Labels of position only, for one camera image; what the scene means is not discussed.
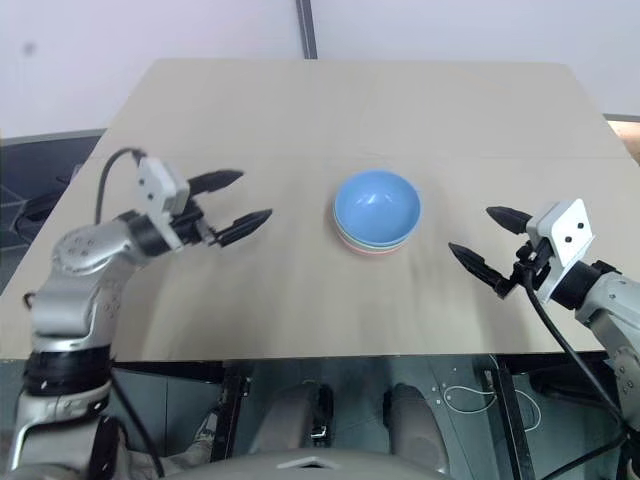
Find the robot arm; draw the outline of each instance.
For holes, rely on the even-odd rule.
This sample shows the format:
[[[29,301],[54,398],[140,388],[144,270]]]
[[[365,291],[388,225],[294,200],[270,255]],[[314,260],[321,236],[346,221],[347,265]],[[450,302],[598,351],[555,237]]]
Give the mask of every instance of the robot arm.
[[[216,231],[194,199],[241,175],[222,170],[186,181],[160,160],[142,157],[137,183],[146,212],[129,211],[79,228],[55,245],[49,278],[31,301],[33,352],[18,400],[9,471],[43,463],[37,445],[46,444],[50,463],[72,464],[81,477],[95,478],[89,469],[91,450],[77,456],[82,461],[61,462],[68,448],[42,439],[66,431],[71,420],[83,420],[72,437],[84,436],[89,445],[100,429],[114,433],[99,422],[98,413],[111,389],[110,346],[126,282],[164,253],[200,242],[224,247],[262,225],[271,210],[250,213]]]
[[[602,261],[581,261],[594,238],[582,200],[557,203],[536,217],[506,207],[487,212],[505,229],[529,236],[516,253],[511,276],[503,277],[465,247],[450,244],[452,252],[500,298],[517,285],[531,288],[534,306],[554,300],[574,310],[575,318],[591,329],[613,361],[621,409],[606,393],[603,400],[611,402],[634,447],[630,478],[640,477],[640,448],[635,448],[640,445],[640,283]],[[554,337],[566,343],[559,332]]]

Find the tabletop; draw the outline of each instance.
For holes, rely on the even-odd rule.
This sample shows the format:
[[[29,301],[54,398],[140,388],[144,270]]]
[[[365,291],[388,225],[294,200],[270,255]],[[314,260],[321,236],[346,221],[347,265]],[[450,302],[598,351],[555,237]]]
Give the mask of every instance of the tabletop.
[[[123,146],[185,177],[243,170],[198,199],[217,227],[274,213],[236,244],[189,247],[137,272],[119,360],[558,351],[521,289],[499,300],[449,252],[460,243],[510,272],[525,239],[484,213],[492,205],[536,213],[582,198],[596,234],[586,260],[640,278],[637,164],[562,65],[167,59],[133,91],[6,287],[2,358],[28,355],[21,297],[45,281],[56,240],[91,222],[100,170]],[[423,202],[407,245],[383,258],[348,251],[329,214],[339,185],[369,168],[406,177]],[[138,206],[134,169],[112,170],[103,218]],[[571,312],[548,310],[574,348],[600,348]]]

